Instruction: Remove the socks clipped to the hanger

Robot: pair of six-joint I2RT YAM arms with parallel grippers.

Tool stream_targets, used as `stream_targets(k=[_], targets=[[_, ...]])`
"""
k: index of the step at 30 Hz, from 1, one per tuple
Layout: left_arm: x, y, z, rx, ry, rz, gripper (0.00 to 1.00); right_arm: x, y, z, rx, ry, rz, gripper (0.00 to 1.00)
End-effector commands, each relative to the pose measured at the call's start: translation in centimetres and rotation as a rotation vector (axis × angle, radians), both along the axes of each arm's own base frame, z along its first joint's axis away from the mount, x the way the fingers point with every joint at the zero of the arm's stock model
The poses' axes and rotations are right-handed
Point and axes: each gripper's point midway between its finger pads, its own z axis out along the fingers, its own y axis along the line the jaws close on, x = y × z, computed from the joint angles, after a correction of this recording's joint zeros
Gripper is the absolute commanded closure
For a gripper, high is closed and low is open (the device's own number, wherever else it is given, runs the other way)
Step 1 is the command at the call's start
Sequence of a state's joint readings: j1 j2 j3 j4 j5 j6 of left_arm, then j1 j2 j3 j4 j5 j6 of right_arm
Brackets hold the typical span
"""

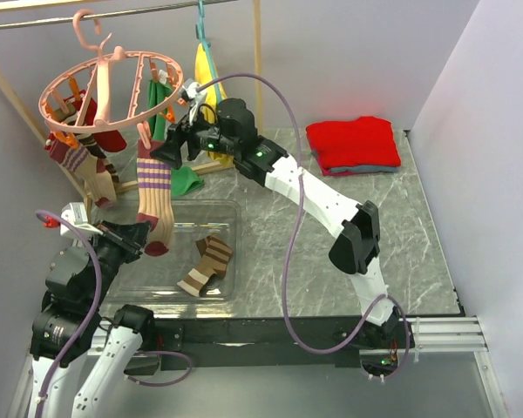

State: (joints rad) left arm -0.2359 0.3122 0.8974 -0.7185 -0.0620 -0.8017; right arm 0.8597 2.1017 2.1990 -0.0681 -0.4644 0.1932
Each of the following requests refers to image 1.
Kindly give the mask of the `pink round clip hanger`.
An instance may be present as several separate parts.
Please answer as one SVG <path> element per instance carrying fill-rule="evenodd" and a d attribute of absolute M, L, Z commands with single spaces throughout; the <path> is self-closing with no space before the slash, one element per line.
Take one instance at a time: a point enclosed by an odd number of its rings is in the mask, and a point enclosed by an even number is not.
<path fill-rule="evenodd" d="M 112 36 L 107 35 L 100 44 L 89 43 L 81 28 L 82 21 L 86 18 L 93 21 L 95 33 L 100 36 L 102 34 L 101 22 L 90 9 L 78 10 L 74 14 L 71 24 L 82 48 L 93 52 L 96 57 L 84 61 L 83 63 L 70 68 L 68 71 L 61 73 L 44 89 L 40 99 L 38 100 L 40 114 L 43 117 L 45 124 L 55 134 L 55 136 L 71 147 L 75 145 L 74 135 L 76 133 L 97 133 L 134 126 L 137 128 L 140 139 L 144 143 L 146 149 L 150 149 L 153 136 L 150 132 L 147 120 L 150 117 L 161 113 L 161 111 L 168 109 L 173 102 L 178 100 L 178 90 L 184 84 L 184 73 L 175 60 L 156 52 L 127 51 L 121 46 L 116 46 L 113 49 L 113 52 L 106 53 L 105 45 Z M 136 60 L 136 69 L 134 80 L 132 82 L 132 94 L 129 99 L 127 115 L 124 119 L 112 121 L 112 67 L 129 58 L 134 58 Z M 155 105 L 153 108 L 139 112 L 139 95 L 141 93 L 141 81 L 143 78 L 144 66 L 146 63 L 150 63 L 150 70 L 152 74 L 156 76 L 158 72 L 155 65 L 158 62 L 163 63 L 166 66 L 168 81 L 173 87 L 173 93 L 164 98 L 160 104 Z M 69 107 L 59 94 L 58 88 L 63 82 L 68 83 L 73 76 L 87 69 L 91 71 L 91 75 L 86 93 L 80 97 L 81 105 L 77 110 L 76 121 L 73 125 L 68 125 L 68 123 L 60 121 L 53 115 L 53 109 L 49 104 L 49 100 L 53 99 L 62 112 L 67 113 Z"/>

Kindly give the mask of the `brown striped sock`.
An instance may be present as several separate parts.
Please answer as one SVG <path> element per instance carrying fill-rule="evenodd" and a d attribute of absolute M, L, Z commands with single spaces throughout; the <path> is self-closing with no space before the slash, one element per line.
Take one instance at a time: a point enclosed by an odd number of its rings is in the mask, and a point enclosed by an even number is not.
<path fill-rule="evenodd" d="M 109 172 L 112 178 L 112 182 L 117 185 L 119 183 L 119 174 L 114 165 L 109 161 L 102 148 L 98 145 L 96 139 L 91 135 L 82 141 L 82 144 L 90 152 L 90 154 L 96 157 L 103 163 L 106 170 Z"/>
<path fill-rule="evenodd" d="M 234 251 L 216 234 L 199 239 L 195 244 L 200 261 L 177 283 L 177 287 L 193 297 L 201 297 L 210 283 L 225 278 Z"/>

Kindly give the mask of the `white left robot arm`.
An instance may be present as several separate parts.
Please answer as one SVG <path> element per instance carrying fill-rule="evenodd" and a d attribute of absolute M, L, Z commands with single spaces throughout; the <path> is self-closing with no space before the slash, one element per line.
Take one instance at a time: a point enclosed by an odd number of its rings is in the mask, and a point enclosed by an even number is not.
<path fill-rule="evenodd" d="M 156 341 L 153 312 L 124 305 L 88 377 L 80 378 L 101 322 L 100 305 L 121 266 L 139 259 L 151 227 L 149 221 L 101 221 L 81 246 L 53 258 L 42 311 L 32 324 L 31 417 L 100 417 L 130 359 Z"/>

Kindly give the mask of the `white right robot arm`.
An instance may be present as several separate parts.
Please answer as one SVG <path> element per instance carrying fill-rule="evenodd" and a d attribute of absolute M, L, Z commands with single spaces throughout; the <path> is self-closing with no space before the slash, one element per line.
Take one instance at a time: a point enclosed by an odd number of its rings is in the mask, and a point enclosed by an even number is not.
<path fill-rule="evenodd" d="M 188 149 L 189 160 L 202 151 L 232 156 L 241 175 L 297 204 L 334 238 L 329 259 L 350 277 L 363 313 L 340 347 L 386 349 L 398 341 L 399 333 L 405 338 L 410 336 L 381 272 L 380 222 L 374 203 L 347 198 L 299 166 L 285 149 L 258 133 L 254 114 L 238 98 L 220 102 L 212 122 L 195 106 L 167 128 L 165 142 L 154 146 L 151 155 L 179 168 L 183 145 Z"/>

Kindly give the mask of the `beige purple striped sock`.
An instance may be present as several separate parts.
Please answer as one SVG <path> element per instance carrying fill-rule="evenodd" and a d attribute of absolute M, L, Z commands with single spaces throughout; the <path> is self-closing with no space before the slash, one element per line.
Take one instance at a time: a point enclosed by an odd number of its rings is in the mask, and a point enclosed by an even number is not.
<path fill-rule="evenodd" d="M 151 148 L 146 149 L 144 143 L 139 140 L 136 158 L 139 191 L 137 221 L 152 223 L 145 253 L 153 257 L 159 257 L 169 251 L 174 227 L 171 168 L 151 156 L 151 152 L 160 145 L 159 141 L 152 141 Z"/>

